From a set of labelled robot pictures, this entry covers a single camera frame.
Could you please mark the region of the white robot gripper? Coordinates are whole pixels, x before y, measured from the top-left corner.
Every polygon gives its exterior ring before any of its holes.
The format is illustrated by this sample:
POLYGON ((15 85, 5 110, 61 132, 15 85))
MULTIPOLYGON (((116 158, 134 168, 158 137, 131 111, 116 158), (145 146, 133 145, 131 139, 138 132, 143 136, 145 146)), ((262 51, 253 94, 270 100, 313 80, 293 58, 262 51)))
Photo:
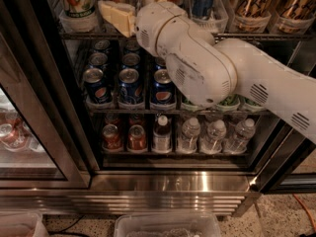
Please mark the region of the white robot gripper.
POLYGON ((98 1, 99 11, 104 20, 113 25, 122 35, 134 35, 139 45, 153 56, 157 56, 156 42, 164 26, 173 18, 186 16, 187 12, 166 0, 140 0, 142 7, 136 16, 135 8, 126 3, 98 1))

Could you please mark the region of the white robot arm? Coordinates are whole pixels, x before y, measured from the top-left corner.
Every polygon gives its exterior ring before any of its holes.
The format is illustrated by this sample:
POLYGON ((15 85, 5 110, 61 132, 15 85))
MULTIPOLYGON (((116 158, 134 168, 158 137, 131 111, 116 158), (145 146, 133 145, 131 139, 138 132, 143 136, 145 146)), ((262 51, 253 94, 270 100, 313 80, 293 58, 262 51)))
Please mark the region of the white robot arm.
POLYGON ((214 40, 185 10, 167 0, 145 0, 136 10, 98 2, 104 20, 166 62, 172 82, 190 102, 210 108, 230 94, 244 96, 316 142, 316 79, 288 68, 240 39, 214 40))

